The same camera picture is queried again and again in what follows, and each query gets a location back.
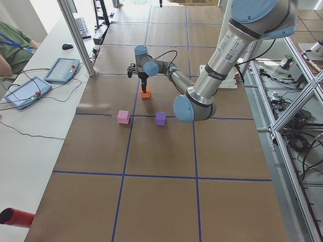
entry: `person's arm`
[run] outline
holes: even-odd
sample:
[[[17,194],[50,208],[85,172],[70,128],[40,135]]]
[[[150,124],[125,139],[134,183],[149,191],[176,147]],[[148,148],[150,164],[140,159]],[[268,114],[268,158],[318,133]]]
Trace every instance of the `person's arm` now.
[[[38,48],[39,48],[39,45],[38,45],[35,41],[33,41],[33,40],[31,40],[29,44],[30,44],[32,47],[34,47],[35,49],[38,49]]]
[[[11,66],[8,64],[8,62],[5,60],[5,58],[3,58],[0,55],[0,76],[10,77],[12,75],[13,75],[13,73],[11,70]]]

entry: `white desk surface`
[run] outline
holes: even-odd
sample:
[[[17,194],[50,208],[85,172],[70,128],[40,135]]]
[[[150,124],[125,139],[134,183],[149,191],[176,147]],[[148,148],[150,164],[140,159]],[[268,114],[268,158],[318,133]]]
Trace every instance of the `white desk surface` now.
[[[62,50],[63,43],[72,43],[74,48]],[[94,47],[93,40],[86,39],[84,44],[90,53]],[[64,19],[54,26],[25,70],[50,68],[58,57],[79,58],[82,62]],[[30,77],[38,75],[43,78],[45,74],[46,71],[28,72]],[[23,133],[65,138],[88,80],[84,66],[75,78],[79,81],[71,80],[46,95],[66,100],[72,90],[81,84],[66,102],[41,99],[24,110],[0,111],[3,116],[0,121]],[[15,83],[23,84],[27,80],[27,76],[21,74]],[[10,104],[1,104],[0,109],[10,107]],[[0,136],[0,210],[13,207],[35,213],[64,141],[21,135],[2,124]],[[23,241],[27,232],[25,228],[0,225],[0,240]]]

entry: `computer mouse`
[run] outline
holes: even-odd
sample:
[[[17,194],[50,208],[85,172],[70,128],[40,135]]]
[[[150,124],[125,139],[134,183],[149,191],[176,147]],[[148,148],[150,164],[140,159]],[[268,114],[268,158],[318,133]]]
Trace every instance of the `computer mouse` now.
[[[73,48],[73,45],[69,43],[65,43],[62,45],[63,50],[72,49],[72,48]]]

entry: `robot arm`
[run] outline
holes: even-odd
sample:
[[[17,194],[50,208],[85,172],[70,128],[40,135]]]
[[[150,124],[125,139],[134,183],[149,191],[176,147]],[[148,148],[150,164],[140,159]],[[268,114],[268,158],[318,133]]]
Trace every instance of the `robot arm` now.
[[[213,98],[219,85],[249,43],[286,37],[295,32],[297,0],[233,0],[229,29],[205,71],[194,84],[173,63],[154,60],[144,45],[135,48],[136,69],[142,90],[149,76],[164,74],[182,93],[174,100],[176,117],[183,122],[206,120],[216,111]]]

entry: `red cup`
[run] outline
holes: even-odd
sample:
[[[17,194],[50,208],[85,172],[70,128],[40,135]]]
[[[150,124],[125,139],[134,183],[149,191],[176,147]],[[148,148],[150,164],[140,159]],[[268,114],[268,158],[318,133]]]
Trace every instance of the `red cup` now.
[[[15,208],[6,208],[0,213],[0,224],[30,228],[35,214],[27,213]]]

